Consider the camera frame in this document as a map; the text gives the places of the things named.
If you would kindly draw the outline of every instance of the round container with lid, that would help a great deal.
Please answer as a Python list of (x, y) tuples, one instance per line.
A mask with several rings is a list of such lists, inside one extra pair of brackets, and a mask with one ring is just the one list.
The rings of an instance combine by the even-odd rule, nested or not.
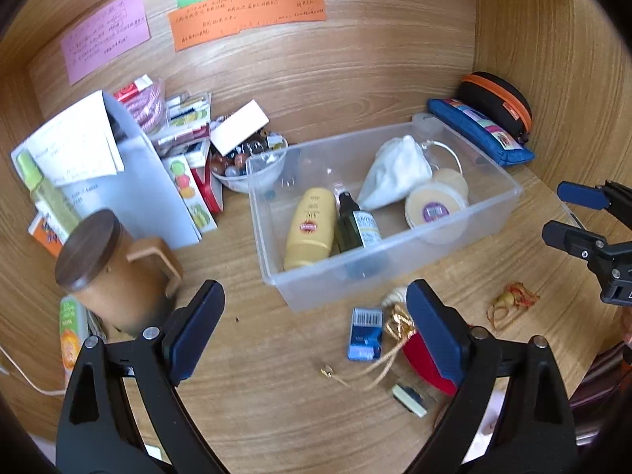
[[(410, 228), (418, 228), (467, 207), (467, 200), (454, 188), (444, 183), (429, 182), (410, 193), (404, 212)], [(467, 220), (450, 224), (428, 235), (425, 240), (432, 244), (449, 244), (463, 235), (467, 225)]]

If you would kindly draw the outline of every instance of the yellow lotion bottle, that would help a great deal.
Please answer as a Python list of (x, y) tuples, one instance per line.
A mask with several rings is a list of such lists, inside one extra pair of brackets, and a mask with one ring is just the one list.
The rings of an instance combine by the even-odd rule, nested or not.
[(283, 268), (311, 265), (331, 253), (336, 225), (336, 197), (322, 188), (309, 189), (296, 207), (290, 225)]
[(26, 188), (37, 210), (42, 212), (48, 226), (57, 234), (62, 244), (80, 223), (81, 218), (66, 200), (64, 194), (44, 177), (27, 150), (20, 151), (17, 164)]

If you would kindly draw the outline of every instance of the orange sticky note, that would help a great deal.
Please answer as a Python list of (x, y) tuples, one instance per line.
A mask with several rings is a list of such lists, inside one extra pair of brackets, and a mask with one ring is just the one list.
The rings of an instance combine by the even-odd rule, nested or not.
[(169, 13), (176, 52), (248, 28), (326, 18), (325, 0), (205, 0)]

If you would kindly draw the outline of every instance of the purple label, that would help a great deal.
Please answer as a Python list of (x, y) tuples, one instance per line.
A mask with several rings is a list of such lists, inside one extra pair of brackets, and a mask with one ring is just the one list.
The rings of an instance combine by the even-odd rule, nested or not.
[(428, 203), (423, 207), (423, 220), (425, 222), (431, 222), (447, 215), (450, 215), (450, 212), (441, 203)]

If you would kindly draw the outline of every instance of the clear plastic bag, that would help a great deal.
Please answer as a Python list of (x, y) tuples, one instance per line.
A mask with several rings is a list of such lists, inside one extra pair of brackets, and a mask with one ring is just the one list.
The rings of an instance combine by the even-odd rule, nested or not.
[(385, 142), (362, 184), (358, 205), (377, 210), (404, 199), (415, 187), (432, 178), (423, 150), (410, 135)]
[(151, 135), (167, 122), (164, 81), (153, 81), (148, 75), (135, 80), (114, 94), (130, 112), (143, 132)]

